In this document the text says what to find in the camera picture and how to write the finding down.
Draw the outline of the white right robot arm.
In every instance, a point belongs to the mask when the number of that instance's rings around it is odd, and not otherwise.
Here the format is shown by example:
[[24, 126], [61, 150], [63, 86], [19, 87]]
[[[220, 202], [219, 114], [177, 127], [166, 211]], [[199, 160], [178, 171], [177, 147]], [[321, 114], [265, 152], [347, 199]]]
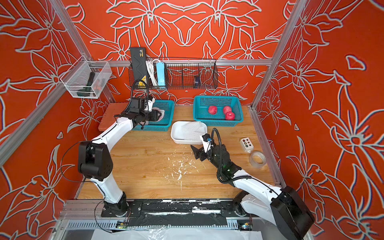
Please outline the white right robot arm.
[[225, 146], [191, 147], [196, 159], [208, 160], [217, 169], [217, 178], [241, 190], [235, 197], [240, 209], [274, 224], [288, 240], [302, 240], [315, 222], [315, 217], [293, 188], [267, 184], [237, 166]]

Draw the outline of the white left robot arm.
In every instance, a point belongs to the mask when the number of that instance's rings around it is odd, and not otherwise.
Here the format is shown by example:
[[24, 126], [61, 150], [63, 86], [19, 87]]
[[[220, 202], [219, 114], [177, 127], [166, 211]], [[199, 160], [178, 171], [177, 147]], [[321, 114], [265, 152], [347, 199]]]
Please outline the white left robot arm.
[[128, 109], [116, 115], [115, 122], [98, 137], [79, 145], [78, 171], [97, 186], [103, 196], [103, 214], [107, 217], [124, 217], [129, 208], [125, 192], [114, 179], [110, 151], [137, 125], [144, 127], [149, 122], [158, 122], [164, 114], [159, 108]]

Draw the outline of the red apple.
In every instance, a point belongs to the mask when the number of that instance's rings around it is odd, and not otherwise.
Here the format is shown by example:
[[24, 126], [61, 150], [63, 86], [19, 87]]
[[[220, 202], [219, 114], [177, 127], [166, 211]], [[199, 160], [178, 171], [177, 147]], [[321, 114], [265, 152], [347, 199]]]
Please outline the red apple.
[[227, 113], [232, 112], [232, 108], [230, 106], [223, 107], [223, 113], [226, 115]]
[[233, 112], [227, 112], [225, 114], [225, 120], [228, 120], [228, 121], [234, 121], [235, 117], [236, 115]]

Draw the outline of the netted apple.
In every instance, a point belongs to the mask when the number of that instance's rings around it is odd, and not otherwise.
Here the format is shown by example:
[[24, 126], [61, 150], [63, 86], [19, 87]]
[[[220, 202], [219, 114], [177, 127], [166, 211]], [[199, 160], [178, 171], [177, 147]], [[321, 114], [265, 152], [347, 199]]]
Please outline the netted apple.
[[154, 108], [153, 112], [156, 114], [155, 121], [159, 122], [164, 118], [165, 110]]
[[218, 109], [216, 106], [209, 106], [209, 108], [208, 108], [208, 113], [210, 115], [215, 115], [217, 113], [217, 111], [218, 111]]

